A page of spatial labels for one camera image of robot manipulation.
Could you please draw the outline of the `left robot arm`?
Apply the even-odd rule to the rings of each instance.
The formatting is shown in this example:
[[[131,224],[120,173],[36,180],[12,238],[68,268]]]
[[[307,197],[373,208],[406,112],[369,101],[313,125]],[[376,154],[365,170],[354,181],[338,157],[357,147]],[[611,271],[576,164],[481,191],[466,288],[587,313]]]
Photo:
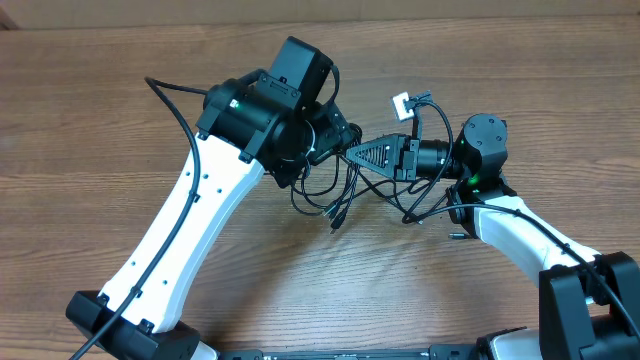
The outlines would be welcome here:
[[[204,91],[190,151],[175,186],[139,245],[98,291],[79,291],[66,315],[118,359],[215,359],[218,352],[182,319],[193,281],[218,235],[265,175],[288,187],[346,150],[355,132],[333,100],[318,101],[334,62],[285,40],[269,69]]]

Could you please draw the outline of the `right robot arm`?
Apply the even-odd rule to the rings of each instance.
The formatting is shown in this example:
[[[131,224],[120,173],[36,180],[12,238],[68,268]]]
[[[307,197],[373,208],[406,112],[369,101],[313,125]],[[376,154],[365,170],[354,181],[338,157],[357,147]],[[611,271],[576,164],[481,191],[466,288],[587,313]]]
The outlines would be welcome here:
[[[507,125],[476,114],[454,141],[392,134],[349,149],[348,160],[395,181],[454,180],[451,221],[503,253],[534,283],[539,327],[503,330],[455,349],[456,359],[636,359],[639,266],[624,252],[601,254],[531,211],[507,183]]]

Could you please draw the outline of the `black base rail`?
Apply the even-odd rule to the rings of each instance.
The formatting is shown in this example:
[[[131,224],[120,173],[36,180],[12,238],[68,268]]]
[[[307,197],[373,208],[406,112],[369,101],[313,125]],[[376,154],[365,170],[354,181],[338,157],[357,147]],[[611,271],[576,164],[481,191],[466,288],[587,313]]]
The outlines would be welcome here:
[[[479,360],[471,344],[437,344],[423,349],[376,349],[274,352],[253,350],[222,351],[221,360]]]

